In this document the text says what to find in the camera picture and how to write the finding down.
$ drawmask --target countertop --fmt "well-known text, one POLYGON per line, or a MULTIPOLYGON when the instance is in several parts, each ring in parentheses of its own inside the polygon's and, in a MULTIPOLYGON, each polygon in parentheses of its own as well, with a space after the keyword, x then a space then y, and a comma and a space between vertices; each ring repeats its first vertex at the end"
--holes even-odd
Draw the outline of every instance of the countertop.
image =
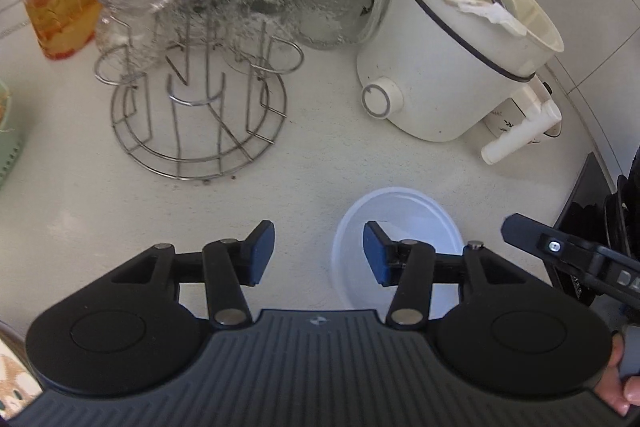
MULTIPOLYGON (((262 283, 246 289, 261 308, 341 309, 330 280, 332 239, 361 196, 396 185, 420 190, 452 216, 463 238, 546 280, 540 261, 505 245, 514 212, 555 222, 593 145, 551 78, 562 110, 558 139, 529 145, 495 166, 479 123, 448 143, 415 139, 360 105, 355 50, 306 50, 285 77, 289 117, 276 145, 254 164, 210 184, 146 171, 114 139, 111 88, 92 67, 93 44, 62 62, 46 60, 31 27, 0 40, 0 78, 15 95, 27 142, 0 189, 0 319, 24 333, 34 317, 155 243, 196 251, 243 238, 262 219, 276 226, 276 250, 262 283)), ((205 316, 204 292, 181 302, 205 316)))

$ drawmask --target wire stand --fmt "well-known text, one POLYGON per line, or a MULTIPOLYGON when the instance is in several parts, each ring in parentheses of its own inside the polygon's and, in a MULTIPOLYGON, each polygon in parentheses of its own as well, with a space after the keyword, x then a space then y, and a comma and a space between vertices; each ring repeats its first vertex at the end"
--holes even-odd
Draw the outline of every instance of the wire stand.
POLYGON ((184 31, 177 32, 177 42, 167 50, 166 65, 148 71, 133 67, 132 29, 112 16, 127 27, 127 42, 104 52, 95 63, 95 78, 115 87, 110 116, 120 146, 146 169, 175 180, 233 174, 274 145, 287 118, 281 75, 296 71, 304 61, 297 44, 269 36, 262 22, 259 56, 234 52, 248 73, 228 67, 221 53, 221 25, 212 12, 209 4, 205 35, 191 39, 192 17, 185 10, 184 31), (271 66, 276 46, 297 54, 292 67, 271 66), (220 72, 217 79, 213 70, 220 72))

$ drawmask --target yellow liquid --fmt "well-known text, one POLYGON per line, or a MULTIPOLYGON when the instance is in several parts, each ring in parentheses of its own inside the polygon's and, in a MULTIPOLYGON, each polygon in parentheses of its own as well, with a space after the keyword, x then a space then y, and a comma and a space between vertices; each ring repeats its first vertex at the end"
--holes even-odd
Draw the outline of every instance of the yellow liquid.
POLYGON ((100 13, 97 0, 28 0, 25 2, 38 43, 48 58, 67 58, 94 37, 100 13))

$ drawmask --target dark blue ribbed surface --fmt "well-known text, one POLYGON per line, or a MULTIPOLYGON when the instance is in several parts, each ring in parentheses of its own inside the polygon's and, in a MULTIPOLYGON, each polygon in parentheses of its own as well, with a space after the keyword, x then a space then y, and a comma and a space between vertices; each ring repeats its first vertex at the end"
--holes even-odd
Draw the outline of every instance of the dark blue ribbed surface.
POLYGON ((265 311, 213 336, 198 361, 148 393, 80 400, 47 391, 13 427, 604 427, 590 393, 546 403, 479 391, 417 333, 374 312, 265 311))

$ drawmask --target human hand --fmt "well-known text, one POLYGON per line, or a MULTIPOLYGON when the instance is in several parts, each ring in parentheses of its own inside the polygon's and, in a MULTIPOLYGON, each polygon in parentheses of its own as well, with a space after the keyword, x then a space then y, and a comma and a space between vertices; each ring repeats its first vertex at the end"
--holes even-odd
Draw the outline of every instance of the human hand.
POLYGON ((640 405, 640 377, 620 381, 618 364, 625 352, 625 341, 620 333, 613 335, 612 344, 609 363, 594 391, 614 411, 624 416, 629 407, 640 405))

